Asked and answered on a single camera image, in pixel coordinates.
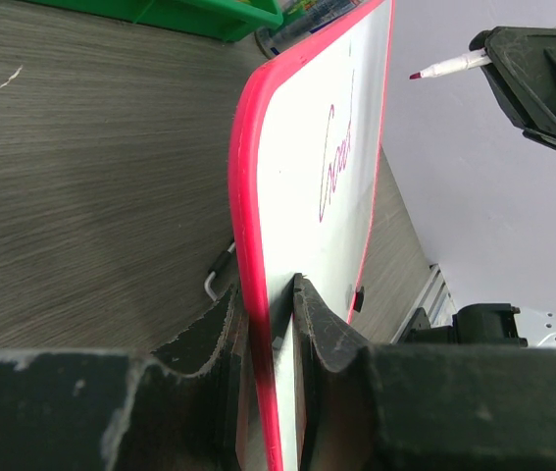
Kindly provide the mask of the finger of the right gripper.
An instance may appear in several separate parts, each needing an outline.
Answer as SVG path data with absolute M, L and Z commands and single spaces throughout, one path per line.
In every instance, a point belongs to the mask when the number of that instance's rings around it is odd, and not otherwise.
M 498 26 L 470 42 L 481 48 L 500 109 L 525 138 L 556 151 L 556 28 Z

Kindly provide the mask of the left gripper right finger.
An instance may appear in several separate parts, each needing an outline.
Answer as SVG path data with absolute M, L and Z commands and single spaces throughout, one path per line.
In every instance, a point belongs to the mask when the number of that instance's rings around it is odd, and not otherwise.
M 556 470 L 556 348 L 518 307 L 473 304 L 448 326 L 375 344 L 296 275 L 303 470 Z

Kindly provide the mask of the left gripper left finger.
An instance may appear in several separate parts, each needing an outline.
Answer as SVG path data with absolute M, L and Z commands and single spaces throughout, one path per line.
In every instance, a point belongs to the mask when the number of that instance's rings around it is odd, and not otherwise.
M 238 287 L 148 354 L 0 348 L 0 470 L 239 470 L 248 318 Z

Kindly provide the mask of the pink capped whiteboard marker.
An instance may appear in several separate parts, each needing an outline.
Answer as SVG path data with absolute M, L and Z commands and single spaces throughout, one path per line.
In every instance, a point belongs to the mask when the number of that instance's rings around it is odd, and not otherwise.
M 491 63 L 485 49 L 471 51 L 413 73 L 409 79 L 431 79 L 484 67 Z

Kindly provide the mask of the pink framed whiteboard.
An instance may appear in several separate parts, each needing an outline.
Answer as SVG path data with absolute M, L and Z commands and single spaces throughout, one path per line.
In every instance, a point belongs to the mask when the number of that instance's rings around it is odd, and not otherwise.
M 267 465 L 299 466 L 293 279 L 349 320 L 375 209 L 394 5 L 367 1 L 259 67 L 232 126 L 228 198 Z

